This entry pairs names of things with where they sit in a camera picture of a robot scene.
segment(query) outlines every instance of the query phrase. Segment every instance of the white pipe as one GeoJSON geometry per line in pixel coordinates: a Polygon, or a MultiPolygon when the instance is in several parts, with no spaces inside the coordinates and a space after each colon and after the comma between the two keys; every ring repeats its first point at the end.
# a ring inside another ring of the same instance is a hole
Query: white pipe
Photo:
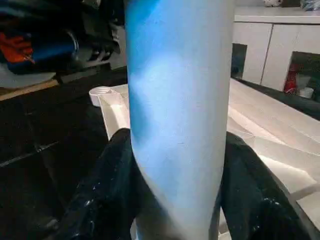
{"type": "Polygon", "coordinates": [[[127,4],[131,142],[157,200],[137,219],[139,240],[210,237],[224,165],[233,19],[232,0],[127,4]]]}

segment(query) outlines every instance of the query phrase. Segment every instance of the white countertop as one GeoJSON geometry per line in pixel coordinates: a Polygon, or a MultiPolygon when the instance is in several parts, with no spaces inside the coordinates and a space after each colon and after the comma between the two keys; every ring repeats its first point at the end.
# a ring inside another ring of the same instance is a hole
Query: white countertop
{"type": "Polygon", "coordinates": [[[320,10],[303,11],[300,7],[236,7],[235,22],[319,24],[320,10]]]}

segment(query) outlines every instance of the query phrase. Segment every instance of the white plastic part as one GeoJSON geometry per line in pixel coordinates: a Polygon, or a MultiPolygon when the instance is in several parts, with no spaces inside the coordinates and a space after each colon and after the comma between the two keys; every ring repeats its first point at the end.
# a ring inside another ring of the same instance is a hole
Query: white plastic part
{"type": "MultiPolygon", "coordinates": [[[[120,108],[123,112],[110,115],[110,108],[104,105],[101,108],[104,118],[117,115],[118,119],[125,117],[122,120],[129,122],[128,86],[110,89],[122,97],[118,103],[123,104],[120,108]]],[[[254,149],[292,197],[297,201],[302,200],[299,201],[301,207],[319,227],[317,205],[308,204],[308,196],[312,195],[315,203],[320,201],[320,122],[233,79],[230,81],[229,97],[227,130],[241,137],[254,149]]],[[[111,119],[105,121],[107,132],[109,128],[113,129],[112,132],[117,130],[111,119]]],[[[222,235],[219,239],[231,239],[229,234],[224,234],[228,228],[223,214],[221,216],[219,230],[222,235]]]]}
{"type": "Polygon", "coordinates": [[[129,0],[125,19],[131,143],[154,196],[138,238],[215,239],[234,2],[129,0]]]}
{"type": "Polygon", "coordinates": [[[306,99],[311,99],[312,94],[314,94],[314,91],[315,90],[311,87],[305,87],[299,91],[299,96],[306,99]]]}
{"type": "Polygon", "coordinates": [[[109,87],[100,86],[89,92],[92,104],[103,109],[103,121],[109,139],[121,128],[130,128],[129,102],[109,87]]]}

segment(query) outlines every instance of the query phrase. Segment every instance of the black machine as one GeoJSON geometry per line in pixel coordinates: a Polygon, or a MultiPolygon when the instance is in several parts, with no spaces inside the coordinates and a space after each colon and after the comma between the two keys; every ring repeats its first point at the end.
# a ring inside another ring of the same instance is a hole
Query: black machine
{"type": "Polygon", "coordinates": [[[0,62],[15,75],[106,64],[120,53],[117,27],[123,25],[123,1],[1,1],[0,62]]]}

